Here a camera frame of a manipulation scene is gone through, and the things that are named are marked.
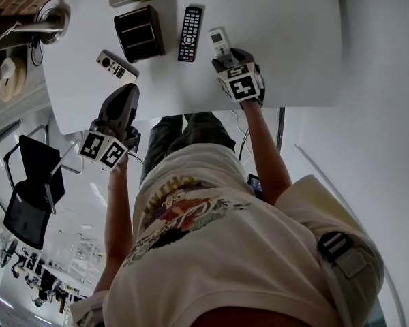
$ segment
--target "dark pants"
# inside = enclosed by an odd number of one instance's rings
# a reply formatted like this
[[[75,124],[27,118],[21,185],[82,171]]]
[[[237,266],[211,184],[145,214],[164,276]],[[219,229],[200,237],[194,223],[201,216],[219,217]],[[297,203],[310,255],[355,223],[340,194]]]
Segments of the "dark pants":
[[[183,132],[181,115],[164,117],[151,129],[141,183],[165,157],[191,144],[220,144],[233,150],[236,142],[230,138],[221,121],[211,112],[188,114],[185,118],[188,125]]]

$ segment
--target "tv remote control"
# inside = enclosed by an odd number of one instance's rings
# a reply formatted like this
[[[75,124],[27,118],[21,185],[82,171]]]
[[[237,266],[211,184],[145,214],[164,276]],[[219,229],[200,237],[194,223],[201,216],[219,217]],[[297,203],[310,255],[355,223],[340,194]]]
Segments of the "tv remote control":
[[[110,72],[112,75],[116,76],[118,79],[124,81],[124,83],[134,84],[136,81],[136,76],[129,72],[124,67],[121,67],[116,61],[109,57],[103,51],[97,58],[97,63],[99,63],[104,69]]]
[[[196,58],[202,14],[203,9],[199,7],[189,6],[186,8],[179,47],[180,62],[194,62]]]

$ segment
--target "black office chair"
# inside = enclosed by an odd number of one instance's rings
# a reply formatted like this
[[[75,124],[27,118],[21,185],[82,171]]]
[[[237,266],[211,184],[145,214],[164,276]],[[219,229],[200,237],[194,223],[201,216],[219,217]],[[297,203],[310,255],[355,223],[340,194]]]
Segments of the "black office chair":
[[[46,144],[30,138],[41,129],[45,131]],[[83,160],[80,171],[62,165],[65,156],[79,141],[75,141],[61,157],[57,149],[48,145],[48,126],[39,126],[27,136],[20,136],[18,144],[3,159],[13,189],[4,226],[16,238],[35,249],[42,249],[50,214],[56,213],[55,204],[65,194],[61,168],[75,174],[83,171]],[[14,185],[9,158],[18,148],[27,179]]]

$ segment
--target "air conditioner remote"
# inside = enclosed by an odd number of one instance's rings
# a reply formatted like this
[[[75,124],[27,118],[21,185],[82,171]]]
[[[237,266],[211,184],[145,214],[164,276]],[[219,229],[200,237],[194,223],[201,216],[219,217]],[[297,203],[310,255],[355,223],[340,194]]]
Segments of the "air conditioner remote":
[[[133,75],[131,72],[129,72],[124,67],[119,65],[116,61],[114,61],[103,51],[97,58],[97,63],[99,63],[101,67],[106,69],[107,72],[111,73],[113,76],[116,76],[118,79],[122,80],[122,82],[126,84],[134,84],[136,81],[135,75]]]
[[[198,33],[202,21],[203,9],[189,6],[183,19],[182,36],[179,47],[180,62],[194,62],[197,52]]]
[[[215,58],[227,68],[234,67],[230,44],[224,30],[222,28],[211,29],[208,35],[215,53]]]

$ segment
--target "mesh chair back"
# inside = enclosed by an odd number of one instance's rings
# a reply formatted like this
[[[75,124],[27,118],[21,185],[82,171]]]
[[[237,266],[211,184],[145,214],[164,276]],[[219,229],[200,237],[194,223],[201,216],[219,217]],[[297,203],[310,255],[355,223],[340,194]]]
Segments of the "mesh chair back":
[[[44,183],[48,182],[53,168],[61,161],[59,150],[26,136],[20,136],[19,142],[27,180],[40,190],[45,190]],[[65,194],[61,168],[50,182],[50,191],[54,204]]]
[[[3,224],[16,238],[41,250],[50,214],[46,197],[25,180],[15,186]]]

